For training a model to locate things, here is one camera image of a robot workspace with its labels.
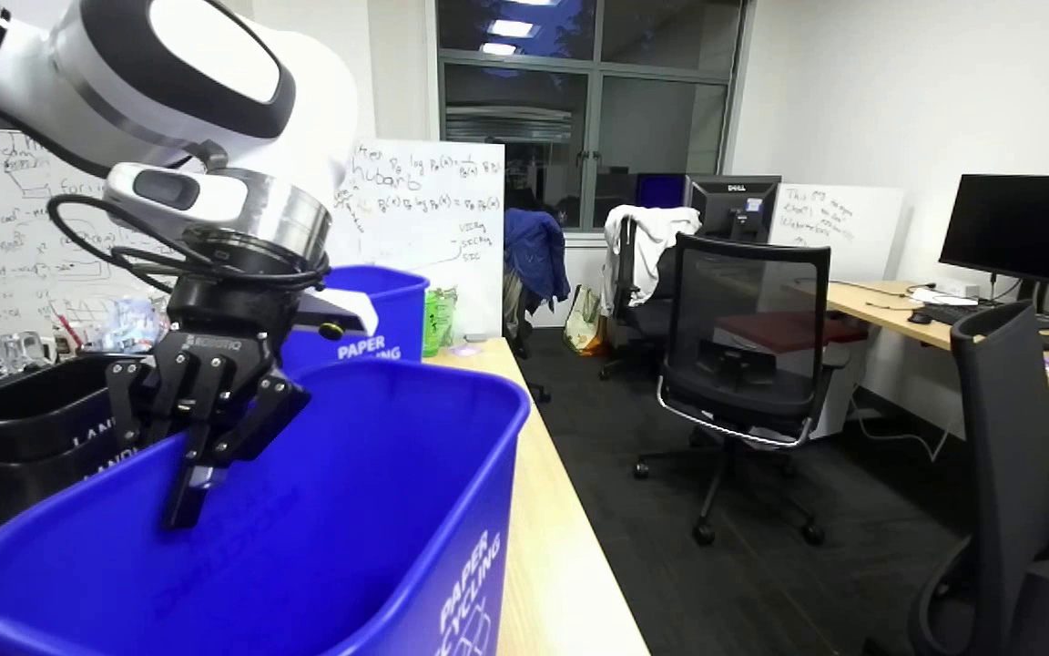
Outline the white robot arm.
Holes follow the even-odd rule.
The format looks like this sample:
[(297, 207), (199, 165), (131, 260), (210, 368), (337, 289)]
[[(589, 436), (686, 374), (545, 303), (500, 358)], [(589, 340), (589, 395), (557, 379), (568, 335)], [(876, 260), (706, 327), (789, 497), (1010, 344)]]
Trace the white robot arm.
[(221, 0), (69, 0), (52, 26), (0, 2), (0, 115), (143, 238), (102, 260), (167, 294), (167, 333), (108, 368), (108, 408), (128, 443), (187, 440), (162, 522), (188, 527), (307, 408), (285, 340), (379, 327), (366, 294), (326, 285), (357, 83), (320, 40)]

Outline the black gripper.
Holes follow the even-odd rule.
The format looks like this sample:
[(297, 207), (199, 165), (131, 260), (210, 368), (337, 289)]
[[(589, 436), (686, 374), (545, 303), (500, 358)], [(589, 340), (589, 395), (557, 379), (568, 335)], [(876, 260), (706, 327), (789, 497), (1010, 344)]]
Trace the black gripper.
[(325, 262), (249, 238), (171, 239), (167, 254), (114, 248), (133, 278), (171, 278), (167, 333), (107, 368), (117, 436), (131, 448), (188, 429), (188, 448), (162, 525), (199, 522), (218, 468), (255, 460), (307, 403), (277, 368), (297, 294), (320, 285)]

